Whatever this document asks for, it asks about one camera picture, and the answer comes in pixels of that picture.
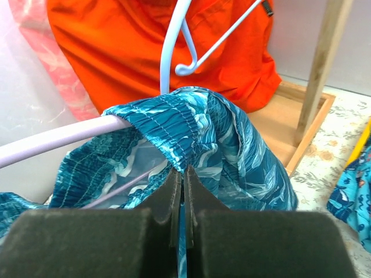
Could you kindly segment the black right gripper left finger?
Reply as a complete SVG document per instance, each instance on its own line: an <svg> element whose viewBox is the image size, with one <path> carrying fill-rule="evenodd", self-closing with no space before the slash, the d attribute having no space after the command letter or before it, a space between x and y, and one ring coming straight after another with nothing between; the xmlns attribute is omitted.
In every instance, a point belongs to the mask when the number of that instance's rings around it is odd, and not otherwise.
<svg viewBox="0 0 371 278"><path fill-rule="evenodd" d="M1 250L2 277L176 277L181 174L131 210L29 210Z"/></svg>

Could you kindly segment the dark blue shark shorts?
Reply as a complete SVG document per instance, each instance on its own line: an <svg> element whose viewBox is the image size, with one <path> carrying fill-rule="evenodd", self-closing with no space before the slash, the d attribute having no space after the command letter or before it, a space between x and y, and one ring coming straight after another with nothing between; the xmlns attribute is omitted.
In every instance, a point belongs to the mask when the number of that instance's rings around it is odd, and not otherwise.
<svg viewBox="0 0 371 278"><path fill-rule="evenodd" d="M202 185L233 211L293 211L297 197L288 174L248 116L221 95L199 87L117 105L105 111L131 126L93 137L62 160L53 196L45 206L14 193L1 195L2 245L12 225L29 210L83 209L156 165L145 178L103 203L131 210L166 180L181 174L177 276L187 276L184 173L192 167Z"/></svg>

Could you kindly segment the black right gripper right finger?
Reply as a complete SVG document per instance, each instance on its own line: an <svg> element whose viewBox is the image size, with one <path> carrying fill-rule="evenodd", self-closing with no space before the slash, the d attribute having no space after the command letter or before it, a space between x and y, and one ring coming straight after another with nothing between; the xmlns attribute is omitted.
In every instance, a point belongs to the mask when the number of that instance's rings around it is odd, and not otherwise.
<svg viewBox="0 0 371 278"><path fill-rule="evenodd" d="M233 211L184 173L188 277L355 277L341 234L324 214Z"/></svg>

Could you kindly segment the lilac hanger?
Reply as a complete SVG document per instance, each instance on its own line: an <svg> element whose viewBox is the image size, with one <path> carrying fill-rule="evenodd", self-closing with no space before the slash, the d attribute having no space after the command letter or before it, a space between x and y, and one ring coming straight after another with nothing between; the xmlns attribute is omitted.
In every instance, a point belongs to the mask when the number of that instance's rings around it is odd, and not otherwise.
<svg viewBox="0 0 371 278"><path fill-rule="evenodd" d="M102 116L71 125L45 131L31 137L12 142L1 147L1 168L21 162L39 154L64 147L66 145L82 141L101 134L130 127L131 124L115 115ZM101 208L103 203L112 197L137 186L141 180L159 176L165 170L167 161L164 161L153 169L134 178L130 182L121 185L116 190L98 198L94 202L84 206L84 209Z"/></svg>

